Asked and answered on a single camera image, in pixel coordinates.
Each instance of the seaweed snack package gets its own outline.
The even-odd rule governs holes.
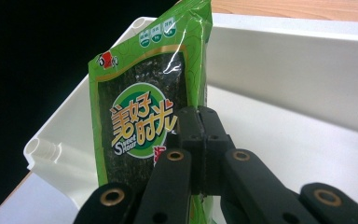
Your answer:
[[[210,0],[183,0],[140,34],[89,62],[89,91],[100,185],[119,182],[141,191],[176,110],[206,101],[206,43]],[[198,197],[192,223],[205,223]]]

